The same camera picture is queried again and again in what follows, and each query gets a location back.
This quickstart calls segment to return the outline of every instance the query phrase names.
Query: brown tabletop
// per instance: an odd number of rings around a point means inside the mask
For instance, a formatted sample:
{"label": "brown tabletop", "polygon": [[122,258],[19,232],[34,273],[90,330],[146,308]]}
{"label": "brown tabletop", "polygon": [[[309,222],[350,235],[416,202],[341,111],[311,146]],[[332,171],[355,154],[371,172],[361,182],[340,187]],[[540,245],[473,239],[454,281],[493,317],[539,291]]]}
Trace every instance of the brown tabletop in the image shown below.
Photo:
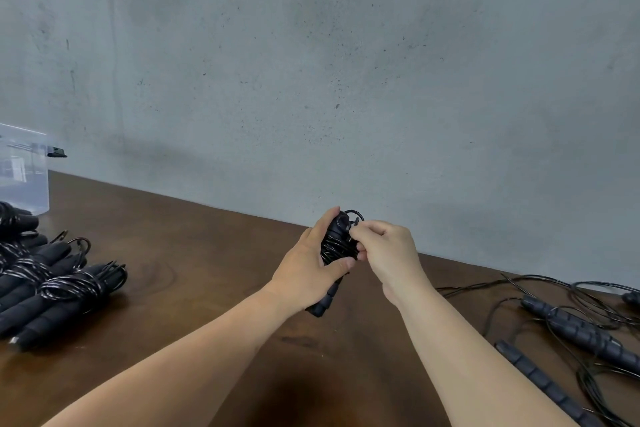
{"label": "brown tabletop", "polygon": [[[271,277],[303,228],[52,173],[51,212],[40,229],[88,237],[90,262],[125,262],[129,280],[108,307],[47,346],[30,353],[0,346],[4,427],[41,425],[108,378],[216,318]],[[500,278],[492,269],[428,255],[421,261],[436,286]],[[556,287],[530,287],[556,305],[566,302]],[[480,328],[492,304],[511,295],[512,286],[500,286],[452,303]],[[527,318],[508,303],[498,311],[489,340],[506,338]],[[635,340],[620,337],[637,350]],[[559,347],[539,326],[526,328],[516,345],[584,401]],[[638,385],[624,378],[603,378],[602,385],[612,406],[640,424]],[[449,422],[400,315],[371,269],[360,266],[342,282],[323,318],[300,313],[268,340],[211,425]]]}

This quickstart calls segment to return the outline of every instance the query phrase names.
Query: forearm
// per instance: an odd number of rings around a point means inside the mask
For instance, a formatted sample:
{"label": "forearm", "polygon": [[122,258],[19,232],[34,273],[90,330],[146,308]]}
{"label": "forearm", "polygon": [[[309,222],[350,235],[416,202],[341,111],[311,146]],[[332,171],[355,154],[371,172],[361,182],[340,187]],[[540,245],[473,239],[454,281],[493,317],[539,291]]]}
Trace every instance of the forearm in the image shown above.
{"label": "forearm", "polygon": [[453,427],[575,425],[433,287],[413,286],[399,309]]}
{"label": "forearm", "polygon": [[71,404],[45,427],[208,425],[269,336],[291,315],[262,290]]}

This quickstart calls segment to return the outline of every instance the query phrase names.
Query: finger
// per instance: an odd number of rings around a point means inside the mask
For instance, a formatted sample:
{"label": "finger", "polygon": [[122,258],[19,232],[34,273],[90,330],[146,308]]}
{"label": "finger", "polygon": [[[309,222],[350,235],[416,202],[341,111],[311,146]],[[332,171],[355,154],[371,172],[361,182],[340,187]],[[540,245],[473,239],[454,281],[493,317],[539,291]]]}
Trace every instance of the finger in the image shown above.
{"label": "finger", "polygon": [[324,273],[331,276],[332,282],[335,282],[349,270],[353,269],[356,264],[356,260],[353,257],[344,257],[336,261],[331,262],[324,268]]}
{"label": "finger", "polygon": [[389,223],[388,221],[382,220],[364,220],[360,221],[358,223],[358,226],[367,227],[368,229],[376,232],[378,235],[384,235],[385,233],[388,233],[395,225],[393,223]]}
{"label": "finger", "polygon": [[331,220],[338,216],[338,213],[340,213],[340,206],[334,206],[320,217],[320,220],[316,222],[316,225],[311,229],[308,235],[308,238],[312,243],[320,245],[320,242],[326,235],[326,229],[329,228]]}
{"label": "finger", "polygon": [[382,237],[380,234],[372,231],[369,227],[363,226],[362,223],[364,223],[364,221],[358,223],[357,227],[351,227],[349,233],[354,240],[362,243],[366,250],[367,248],[372,248],[372,245],[381,240]]}
{"label": "finger", "polygon": [[311,232],[311,228],[308,228],[305,231],[303,231],[302,234],[300,235],[300,238],[298,239],[298,243],[300,243],[301,241],[304,241],[309,236],[310,232]]}

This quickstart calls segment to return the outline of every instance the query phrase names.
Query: left hand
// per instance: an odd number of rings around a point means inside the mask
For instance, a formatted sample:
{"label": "left hand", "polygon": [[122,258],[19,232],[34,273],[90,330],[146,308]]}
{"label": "left hand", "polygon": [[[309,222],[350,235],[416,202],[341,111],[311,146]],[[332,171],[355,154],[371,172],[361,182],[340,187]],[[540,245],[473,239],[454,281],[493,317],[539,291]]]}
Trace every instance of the left hand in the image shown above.
{"label": "left hand", "polygon": [[313,228],[306,229],[298,243],[287,252],[273,278],[264,289],[276,294],[292,313],[315,304],[324,297],[332,283],[355,265],[345,257],[326,267],[320,257],[320,244],[332,219],[338,216],[336,206],[324,213]]}

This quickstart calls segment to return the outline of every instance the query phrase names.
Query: right hand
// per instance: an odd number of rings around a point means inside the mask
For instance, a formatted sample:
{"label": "right hand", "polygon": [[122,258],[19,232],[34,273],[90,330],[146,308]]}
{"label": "right hand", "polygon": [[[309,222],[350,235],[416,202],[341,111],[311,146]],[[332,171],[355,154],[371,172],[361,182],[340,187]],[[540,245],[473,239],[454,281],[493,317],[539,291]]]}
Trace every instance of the right hand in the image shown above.
{"label": "right hand", "polygon": [[431,286],[415,249],[409,229],[387,221],[361,221],[349,230],[358,241],[358,260],[369,260],[382,282],[389,301],[399,306],[399,298],[414,286]]}

